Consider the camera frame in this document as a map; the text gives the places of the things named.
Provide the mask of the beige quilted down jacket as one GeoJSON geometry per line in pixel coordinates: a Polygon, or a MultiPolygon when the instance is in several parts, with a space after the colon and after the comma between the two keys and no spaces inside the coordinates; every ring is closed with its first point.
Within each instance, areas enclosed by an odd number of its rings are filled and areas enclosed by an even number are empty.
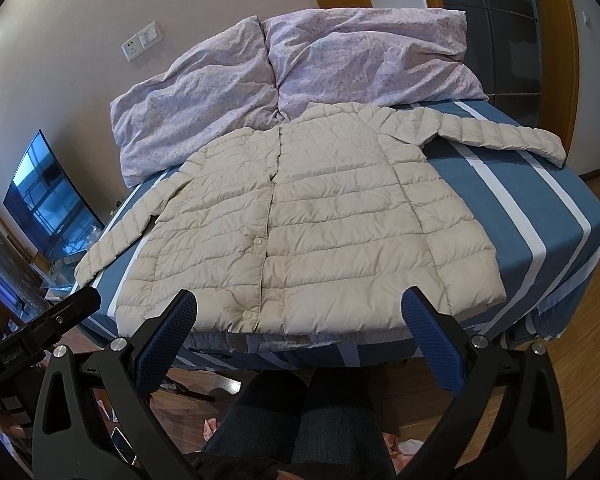
{"type": "Polygon", "coordinates": [[[83,257],[85,285],[136,240],[116,307],[121,333],[181,290],[196,330],[308,336],[397,330],[419,288],[456,318],[505,300],[496,251],[422,150],[437,136],[527,151],[562,166],[558,136],[457,117],[315,104],[293,122],[243,128],[201,148],[83,257]]]}

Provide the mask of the blue white striped bed sheet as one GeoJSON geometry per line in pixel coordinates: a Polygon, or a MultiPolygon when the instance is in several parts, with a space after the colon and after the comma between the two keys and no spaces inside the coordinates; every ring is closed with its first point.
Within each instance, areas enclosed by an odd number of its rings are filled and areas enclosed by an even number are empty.
{"type": "MultiPolygon", "coordinates": [[[[487,120],[459,102],[437,111],[487,120]]],[[[471,333],[487,337],[508,330],[519,339],[559,335],[573,316],[600,260],[600,201],[565,163],[556,166],[538,154],[478,148],[441,136],[430,140],[422,150],[486,231],[496,251],[506,292],[505,300],[496,306],[466,318],[451,316],[471,333]]],[[[155,180],[126,212],[178,170],[155,180]]],[[[122,286],[143,247],[144,241],[136,240],[85,284],[101,282],[110,266],[124,261],[120,280],[102,288],[102,306],[114,321],[114,333],[118,336],[131,336],[140,328],[139,325],[132,333],[121,333],[116,307],[122,286]]],[[[178,365],[300,370],[400,360],[415,350],[403,316],[402,321],[397,330],[308,336],[200,332],[195,322],[182,345],[178,365]]]]}

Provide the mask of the flat screen television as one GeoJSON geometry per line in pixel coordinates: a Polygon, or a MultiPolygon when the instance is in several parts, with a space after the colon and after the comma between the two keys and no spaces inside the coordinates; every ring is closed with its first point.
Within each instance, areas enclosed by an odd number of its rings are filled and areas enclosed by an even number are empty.
{"type": "Polygon", "coordinates": [[[84,252],[91,234],[104,227],[41,131],[35,133],[23,153],[3,205],[51,263],[84,252]]]}

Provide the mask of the dark glass door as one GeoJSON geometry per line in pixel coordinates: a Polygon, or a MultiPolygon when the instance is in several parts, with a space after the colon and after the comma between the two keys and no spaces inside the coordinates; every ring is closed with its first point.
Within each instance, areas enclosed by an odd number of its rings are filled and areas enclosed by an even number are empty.
{"type": "Polygon", "coordinates": [[[535,0],[442,0],[467,16],[465,64],[490,103],[524,126],[538,124],[542,50],[535,0]]]}

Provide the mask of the lilac floral duvet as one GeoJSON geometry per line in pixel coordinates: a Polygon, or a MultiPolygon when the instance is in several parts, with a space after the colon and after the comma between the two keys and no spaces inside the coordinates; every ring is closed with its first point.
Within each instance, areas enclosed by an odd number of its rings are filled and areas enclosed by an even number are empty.
{"type": "Polygon", "coordinates": [[[439,8],[244,18],[111,102],[123,182],[132,188],[225,133],[272,128],[312,103],[483,100],[466,35],[465,13],[439,8]]]}

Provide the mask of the wooden door frame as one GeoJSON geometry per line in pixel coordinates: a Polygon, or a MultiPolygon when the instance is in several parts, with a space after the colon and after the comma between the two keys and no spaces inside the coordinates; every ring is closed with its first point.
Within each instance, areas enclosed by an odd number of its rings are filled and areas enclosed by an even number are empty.
{"type": "Polygon", "coordinates": [[[535,0],[542,84],[538,125],[570,148],[580,89],[580,52],[572,0],[535,0]]]}

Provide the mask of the white wall socket switch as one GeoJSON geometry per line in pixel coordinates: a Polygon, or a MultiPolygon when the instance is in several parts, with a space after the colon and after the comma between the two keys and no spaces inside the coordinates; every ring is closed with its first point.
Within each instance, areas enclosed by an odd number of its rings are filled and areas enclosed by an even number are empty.
{"type": "Polygon", "coordinates": [[[151,22],[121,45],[122,53],[128,62],[134,61],[145,51],[163,40],[162,32],[156,22],[151,22]]]}

